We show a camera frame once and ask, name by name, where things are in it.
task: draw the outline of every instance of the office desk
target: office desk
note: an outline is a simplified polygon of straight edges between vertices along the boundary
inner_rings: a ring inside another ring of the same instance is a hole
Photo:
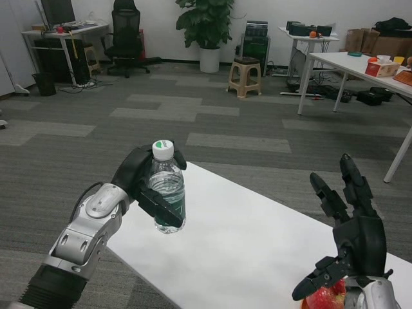
[[[300,308],[295,286],[337,255],[332,228],[194,164],[183,175],[183,230],[158,232],[134,202],[108,248],[178,308]],[[388,254],[390,268],[398,302],[412,308],[412,264]]]
[[[316,44],[322,44],[325,42],[337,42],[339,39],[337,37],[322,37],[322,38],[311,38],[311,37],[301,37],[299,35],[291,35],[289,34],[289,31],[286,30],[286,27],[278,27],[279,30],[281,30],[284,34],[286,34],[289,38],[293,40],[293,46],[292,46],[292,51],[290,53],[290,61],[289,61],[289,70],[288,70],[288,77],[292,77],[293,71],[291,70],[292,68],[292,60],[294,58],[294,50],[297,48],[297,42],[306,42],[308,43],[308,54],[313,53],[315,51],[315,46]],[[281,92],[281,95],[301,95],[302,94],[302,82],[299,87],[299,92],[298,93],[293,93],[293,92]]]
[[[322,63],[328,64],[334,68],[337,68],[339,71],[344,72],[341,88],[336,99],[335,107],[333,111],[336,112],[339,107],[339,103],[342,98],[343,90],[345,87],[346,79],[348,75],[352,74],[360,79],[367,80],[372,82],[380,87],[387,88],[395,93],[400,93],[405,97],[412,98],[412,87],[407,84],[403,84],[394,80],[393,77],[373,77],[371,75],[365,74],[366,67],[368,66],[368,56],[363,55],[362,57],[352,57],[348,53],[311,53],[307,58],[306,68],[305,68],[305,79],[301,85],[303,85],[303,92],[301,97],[301,102],[299,109],[297,110],[298,115],[302,115],[304,98],[306,96],[306,90],[308,89],[309,76],[314,68],[314,62],[320,61]],[[408,70],[407,68],[401,66],[398,72],[403,70]],[[388,173],[384,178],[384,182],[388,183],[392,180],[393,175],[395,174],[400,162],[402,161],[406,151],[412,141],[412,128],[409,130],[409,133],[405,137],[404,143],[400,146],[398,154],[396,155],[391,167],[389,168]]]
[[[98,30],[103,30],[103,29],[108,29],[108,28],[109,28],[108,24],[97,24],[97,25],[93,25],[93,26],[85,25],[81,29],[72,31],[72,34],[73,34],[74,37],[79,36],[79,35],[83,36],[83,35],[90,34],[91,32],[96,32]],[[45,37],[47,39],[59,39],[61,44],[62,44],[62,48],[42,48],[42,47],[33,46],[30,38],[31,37],[42,37],[42,32],[39,31],[39,30],[24,31],[21,34],[23,35],[24,40],[26,41],[27,48],[29,49],[30,55],[32,56],[33,63],[35,64],[37,72],[40,72],[40,69],[39,69],[39,66],[37,65],[37,61],[35,61],[36,56],[35,56],[33,50],[43,50],[43,49],[62,50],[62,51],[64,51],[69,70],[71,72],[73,72],[73,66],[71,65],[70,55],[69,55],[69,51],[68,51],[67,45],[66,45],[66,39],[71,38],[71,35],[69,33],[50,32],[50,33],[45,33],[43,35],[43,37]],[[74,86],[77,86],[77,82],[76,82],[76,78],[75,78],[74,74],[71,74],[71,81],[72,81]]]

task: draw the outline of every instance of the trash bin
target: trash bin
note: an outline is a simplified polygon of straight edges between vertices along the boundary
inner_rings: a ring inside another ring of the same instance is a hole
[[[39,88],[40,95],[42,97],[48,97],[56,94],[56,88],[54,86],[54,78],[51,73],[36,73],[32,75],[34,81],[36,81]]]

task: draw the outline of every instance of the wooden stool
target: wooden stool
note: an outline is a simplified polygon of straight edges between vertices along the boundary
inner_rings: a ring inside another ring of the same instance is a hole
[[[234,79],[234,75],[236,74],[234,68],[238,68],[240,79]],[[251,69],[257,69],[256,80],[250,78]],[[236,57],[232,64],[232,68],[230,69],[227,91],[229,91],[230,88],[236,89],[238,98],[245,98],[246,93],[252,90],[257,90],[257,93],[261,95],[261,71],[259,60],[251,57]]]
[[[84,55],[86,56],[86,62],[88,63],[89,73],[90,73],[90,77],[91,77],[91,72],[93,70],[102,71],[102,68],[100,67],[100,62],[97,59],[96,50],[95,50],[94,46],[90,43],[84,43],[83,47],[84,47]],[[94,61],[88,59],[88,53],[93,54],[93,56],[95,58]]]

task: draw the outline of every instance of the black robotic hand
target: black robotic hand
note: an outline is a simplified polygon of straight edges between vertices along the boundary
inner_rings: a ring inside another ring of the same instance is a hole
[[[152,157],[152,145],[134,149],[120,165],[111,183],[122,188],[132,199],[138,201],[139,206],[148,215],[161,217],[169,225],[181,227],[183,218],[180,214],[170,207],[162,195],[149,189],[145,183],[145,176],[150,170]],[[174,145],[174,159],[180,169],[186,170],[186,160],[176,145]]]
[[[346,212],[346,205],[336,191],[317,174],[310,175],[310,182],[327,217],[335,219],[333,237],[337,257],[324,257],[316,263],[316,269],[307,275],[292,293],[295,301],[304,299],[320,287],[332,287],[344,276],[385,277],[386,237],[382,220],[371,205],[373,198],[368,181],[362,176],[348,154],[341,158],[343,190],[346,201],[353,205],[353,217]]]

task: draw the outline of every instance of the carpet floor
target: carpet floor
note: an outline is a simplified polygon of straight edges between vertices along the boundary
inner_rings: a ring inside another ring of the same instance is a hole
[[[239,100],[225,91],[228,72],[160,64],[130,79],[99,75],[101,87],[78,94],[41,97],[33,87],[29,97],[0,101],[10,123],[0,131],[0,308],[24,291],[82,191],[110,181],[134,147],[161,138],[173,138],[188,161],[329,225],[309,175],[342,193],[339,160],[349,153],[371,185],[389,252],[412,262],[412,150],[383,182],[412,125],[411,106],[353,98],[333,113],[332,100],[308,98],[298,116],[299,98],[279,95],[284,78],[267,77],[262,96]],[[173,306],[106,252],[76,308]]]

